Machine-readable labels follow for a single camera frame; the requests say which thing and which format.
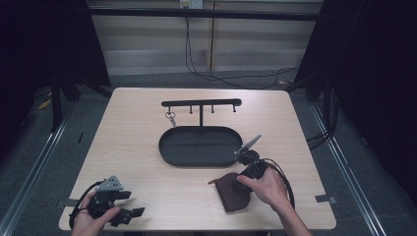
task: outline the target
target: leather wallet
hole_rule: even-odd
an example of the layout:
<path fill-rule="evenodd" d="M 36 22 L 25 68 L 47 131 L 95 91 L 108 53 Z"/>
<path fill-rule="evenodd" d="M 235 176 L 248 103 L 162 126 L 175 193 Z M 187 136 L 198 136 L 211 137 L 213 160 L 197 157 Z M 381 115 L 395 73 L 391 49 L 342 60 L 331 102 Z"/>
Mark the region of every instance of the leather wallet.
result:
<path fill-rule="evenodd" d="M 240 184 L 236 177 L 238 173 L 228 173 L 223 177 L 214 180 L 215 187 L 220 195 L 226 212 L 243 209 L 248 206 L 251 200 L 250 191 L 238 191 L 236 186 Z"/>

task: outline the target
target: black curtain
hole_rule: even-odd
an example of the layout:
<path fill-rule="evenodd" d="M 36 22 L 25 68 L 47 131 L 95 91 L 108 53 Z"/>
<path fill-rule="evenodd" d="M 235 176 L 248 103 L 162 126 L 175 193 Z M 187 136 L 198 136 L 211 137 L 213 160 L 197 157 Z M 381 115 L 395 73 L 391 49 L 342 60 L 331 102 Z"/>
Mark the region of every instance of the black curtain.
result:
<path fill-rule="evenodd" d="M 316 24 L 297 75 L 325 71 L 347 115 L 415 205 L 416 9 L 411 0 L 325 1 L 325 14 L 348 11 L 352 18 Z M 324 88 L 324 78 L 310 81 L 307 95 L 316 99 Z"/>
<path fill-rule="evenodd" d="M 65 84 L 110 86 L 87 7 L 85 0 L 0 1 L 1 149 L 54 73 Z"/>

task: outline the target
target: black oval tray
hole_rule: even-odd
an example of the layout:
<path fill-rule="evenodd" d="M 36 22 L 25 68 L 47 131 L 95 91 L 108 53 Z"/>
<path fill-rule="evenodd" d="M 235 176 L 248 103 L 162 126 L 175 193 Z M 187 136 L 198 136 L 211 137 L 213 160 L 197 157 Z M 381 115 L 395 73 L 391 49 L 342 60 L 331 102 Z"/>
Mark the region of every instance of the black oval tray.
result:
<path fill-rule="evenodd" d="M 175 166 L 228 166 L 242 146 L 240 135 L 227 127 L 179 126 L 159 139 L 162 158 Z"/>

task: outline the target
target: cable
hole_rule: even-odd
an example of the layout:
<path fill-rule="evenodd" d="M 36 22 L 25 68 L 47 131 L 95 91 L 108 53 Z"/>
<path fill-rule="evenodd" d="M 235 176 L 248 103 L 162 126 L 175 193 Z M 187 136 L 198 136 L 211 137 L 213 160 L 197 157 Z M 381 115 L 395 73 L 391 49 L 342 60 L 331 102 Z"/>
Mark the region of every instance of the cable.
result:
<path fill-rule="evenodd" d="M 240 89 L 269 89 L 276 85 L 279 75 L 299 69 L 299 66 L 296 66 L 292 68 L 282 68 L 282 69 L 277 70 L 275 73 L 268 74 L 268 75 L 255 75 L 255 76 L 247 75 L 247 76 L 233 76 L 233 77 L 223 77 L 223 78 L 212 76 L 212 75 L 202 75 L 199 72 L 197 72 L 196 67 L 194 66 L 194 62 L 193 62 L 191 40 L 190 40 L 190 22 L 188 18 L 186 18 L 186 26 L 187 26 L 186 53 L 185 53 L 186 66 L 190 73 L 192 73 L 193 75 L 203 80 L 212 81 L 212 82 L 221 81 L 228 85 L 231 85 Z M 239 78 L 267 78 L 267 77 L 275 77 L 275 79 L 273 80 L 273 83 L 264 87 L 260 87 L 260 88 L 249 88 L 249 87 L 239 86 L 239 85 L 236 85 L 227 81 L 227 80 L 239 79 Z"/>
<path fill-rule="evenodd" d="M 337 96 L 334 93 L 334 90 L 331 92 L 331 108 L 332 108 L 332 114 L 330 117 L 330 127 L 322 133 L 317 134 L 314 137 L 307 139 L 307 143 L 309 145 L 309 149 L 312 150 L 324 142 L 326 142 L 328 139 L 330 139 L 335 131 L 336 124 L 337 124 L 337 115 L 338 115 L 338 107 L 339 107 L 339 101 L 337 99 Z"/>
<path fill-rule="evenodd" d="M 288 179 L 286 178 L 284 172 L 282 171 L 281 167 L 272 159 L 269 158 L 264 158 L 264 159 L 260 159 L 260 162 L 263 162 L 265 164 L 267 164 L 269 167 L 271 167 L 274 171 L 276 171 L 276 173 L 278 173 L 278 175 L 282 178 L 285 187 L 287 188 L 288 191 L 288 196 L 289 196 L 289 202 L 291 203 L 292 207 L 295 209 L 295 200 L 294 200 L 294 192 L 292 191 L 291 188 L 291 184 L 289 183 Z"/>
<path fill-rule="evenodd" d="M 76 219 L 76 216 L 77 216 L 77 214 L 81 211 L 81 210 L 83 210 L 83 209 L 85 209 L 85 208 L 79 208 L 80 207 L 80 204 L 83 202 L 83 199 L 86 197 L 86 195 L 89 193 L 89 191 L 92 189 L 92 188 L 94 188 L 95 186 L 98 186 L 98 185 L 100 185 L 102 182 L 104 182 L 104 181 L 98 181 L 98 182 L 95 182 L 94 184 L 92 184 L 91 186 L 89 186 L 89 188 L 88 189 L 86 189 L 86 191 L 83 193 L 83 195 L 80 197 L 80 199 L 77 201 L 77 203 L 76 203 L 76 205 L 74 206 L 74 209 L 73 209 L 73 212 L 70 214 L 70 228 L 71 229 L 73 229 L 73 227 L 74 227 L 74 221 L 75 221 L 75 219 Z"/>

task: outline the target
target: wall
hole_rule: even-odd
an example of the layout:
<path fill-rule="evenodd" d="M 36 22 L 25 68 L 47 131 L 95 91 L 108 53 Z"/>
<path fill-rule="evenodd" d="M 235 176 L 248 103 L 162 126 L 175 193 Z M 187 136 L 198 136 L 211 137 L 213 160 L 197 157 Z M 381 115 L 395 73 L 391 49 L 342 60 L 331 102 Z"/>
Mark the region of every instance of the wall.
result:
<path fill-rule="evenodd" d="M 179 1 L 89 0 L 90 6 L 179 8 Z M 319 13 L 322 1 L 204 1 L 204 9 Z M 185 72 L 186 20 L 93 16 L 110 76 Z M 276 70 L 300 64 L 315 23 L 190 19 L 198 71 Z"/>

